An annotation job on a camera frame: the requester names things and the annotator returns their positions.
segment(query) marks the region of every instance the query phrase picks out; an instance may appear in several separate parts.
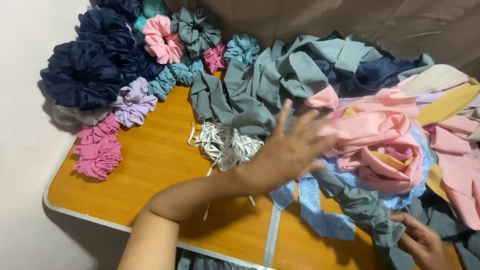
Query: brown fabric backdrop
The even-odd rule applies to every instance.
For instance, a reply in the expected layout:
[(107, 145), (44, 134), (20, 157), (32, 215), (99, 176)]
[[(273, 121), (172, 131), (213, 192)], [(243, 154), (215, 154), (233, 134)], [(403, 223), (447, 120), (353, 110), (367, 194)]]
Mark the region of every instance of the brown fabric backdrop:
[[(165, 0), (172, 11), (192, 0)], [(422, 52), (480, 77), (480, 0), (198, 0), (222, 36), (246, 33), (261, 48), (276, 39), (326, 36), (333, 30), (377, 43), (398, 58)]]

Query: hand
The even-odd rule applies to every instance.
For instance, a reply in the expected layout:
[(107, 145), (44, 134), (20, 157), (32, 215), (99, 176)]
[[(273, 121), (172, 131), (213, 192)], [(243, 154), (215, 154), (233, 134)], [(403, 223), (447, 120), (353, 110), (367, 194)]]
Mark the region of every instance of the hand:
[(279, 114), (276, 127), (265, 145), (251, 161), (235, 169), (235, 181), (246, 194), (270, 192), (308, 172), (323, 168), (317, 157), (336, 143), (336, 136), (318, 138), (318, 131), (327, 124), (317, 110), (302, 115), (293, 127), (284, 133), (288, 110), (287, 99)]
[(407, 213), (391, 214), (390, 219), (403, 223), (407, 228), (398, 247), (409, 253), (421, 270), (453, 269), (436, 231)]

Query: gray scrunchie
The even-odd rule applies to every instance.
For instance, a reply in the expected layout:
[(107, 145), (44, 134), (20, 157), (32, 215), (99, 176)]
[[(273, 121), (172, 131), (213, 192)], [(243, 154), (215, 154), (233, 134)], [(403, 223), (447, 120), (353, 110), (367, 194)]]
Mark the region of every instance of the gray scrunchie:
[(192, 12), (182, 7), (179, 13), (173, 14), (170, 26), (186, 44), (191, 58), (203, 55), (210, 46), (220, 42), (220, 30), (214, 28), (212, 15), (204, 9), (196, 8)]

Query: table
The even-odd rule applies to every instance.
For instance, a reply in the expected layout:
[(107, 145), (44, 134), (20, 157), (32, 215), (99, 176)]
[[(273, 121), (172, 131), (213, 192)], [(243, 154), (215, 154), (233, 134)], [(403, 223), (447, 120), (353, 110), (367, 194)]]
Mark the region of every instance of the table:
[[(123, 161), (106, 181), (72, 170), (78, 160), (72, 151), (76, 141), (45, 189), (45, 204), (130, 232), (135, 216), (157, 191), (205, 176), (211, 160), (199, 147), (187, 145), (195, 121), (188, 92), (175, 86), (144, 125), (120, 130)], [(321, 196), (325, 211), (341, 213), (334, 200)], [(358, 228), (353, 242), (320, 238), (300, 219), (298, 203), (280, 213), (268, 195), (253, 199), (255, 207), (247, 197), (216, 202), (206, 221), (204, 210), (197, 212), (180, 225), (178, 246), (259, 270), (380, 269), (370, 237)]]

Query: white wall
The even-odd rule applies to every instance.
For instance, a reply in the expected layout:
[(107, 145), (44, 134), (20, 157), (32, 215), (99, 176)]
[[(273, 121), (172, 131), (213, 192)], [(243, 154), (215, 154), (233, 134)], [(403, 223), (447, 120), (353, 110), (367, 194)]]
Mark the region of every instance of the white wall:
[(10, 0), (0, 9), (0, 269), (113, 269), (127, 234), (44, 209), (73, 129), (51, 122), (39, 71), (74, 40), (87, 0)]

